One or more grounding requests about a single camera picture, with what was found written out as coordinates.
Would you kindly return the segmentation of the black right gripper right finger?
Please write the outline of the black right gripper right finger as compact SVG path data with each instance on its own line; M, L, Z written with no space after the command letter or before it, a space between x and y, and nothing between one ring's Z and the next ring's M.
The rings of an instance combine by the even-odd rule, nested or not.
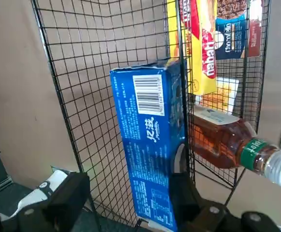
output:
M179 232L279 232L266 214L246 211L235 217L221 203L202 198L189 175L170 176L170 200Z

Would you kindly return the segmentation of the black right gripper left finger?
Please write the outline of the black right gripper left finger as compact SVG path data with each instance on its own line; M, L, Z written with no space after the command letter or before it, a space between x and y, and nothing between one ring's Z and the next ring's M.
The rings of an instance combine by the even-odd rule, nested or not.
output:
M0 232L70 232L89 195L85 173L53 172L11 216L0 213Z

